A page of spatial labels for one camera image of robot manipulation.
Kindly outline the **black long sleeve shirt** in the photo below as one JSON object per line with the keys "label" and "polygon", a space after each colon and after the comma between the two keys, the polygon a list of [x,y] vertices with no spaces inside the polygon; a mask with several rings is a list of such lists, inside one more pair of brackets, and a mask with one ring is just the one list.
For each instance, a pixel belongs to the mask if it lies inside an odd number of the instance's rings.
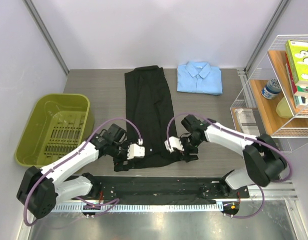
{"label": "black long sleeve shirt", "polygon": [[170,153],[164,142],[177,136],[170,89],[163,68],[156,65],[138,67],[125,74],[126,119],[143,138],[145,156],[127,164],[115,158],[116,172],[130,169],[158,168],[181,160],[179,153]]}

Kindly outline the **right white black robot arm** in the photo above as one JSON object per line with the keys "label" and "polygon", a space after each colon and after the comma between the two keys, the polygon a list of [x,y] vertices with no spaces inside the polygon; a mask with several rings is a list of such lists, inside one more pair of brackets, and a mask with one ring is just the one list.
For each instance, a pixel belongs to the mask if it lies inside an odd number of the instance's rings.
{"label": "right white black robot arm", "polygon": [[187,115],[181,124],[189,136],[181,137],[181,151],[187,160],[198,158],[198,146],[202,142],[221,145],[243,157],[245,166],[227,173],[219,181],[219,190],[224,197],[232,197],[241,187],[252,184],[260,187],[278,181],[279,175],[287,168],[271,136],[243,134],[220,123],[206,119],[201,121],[194,115]]}

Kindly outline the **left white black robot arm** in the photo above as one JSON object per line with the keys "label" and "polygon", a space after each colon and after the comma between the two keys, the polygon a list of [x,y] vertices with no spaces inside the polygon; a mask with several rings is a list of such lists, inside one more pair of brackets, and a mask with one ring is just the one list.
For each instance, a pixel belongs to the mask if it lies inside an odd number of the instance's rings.
{"label": "left white black robot arm", "polygon": [[23,219],[27,226],[35,221],[28,221],[28,214],[36,220],[46,217],[54,207],[72,198],[86,196],[96,199],[100,185],[95,178],[85,173],[75,180],[68,178],[76,171],[105,155],[122,157],[124,161],[142,158],[145,154],[143,138],[138,128],[129,122],[137,138],[123,148],[121,138],[126,131],[116,124],[108,130],[99,126],[85,141],[59,160],[38,168],[31,166],[23,176],[16,198],[24,206]]}

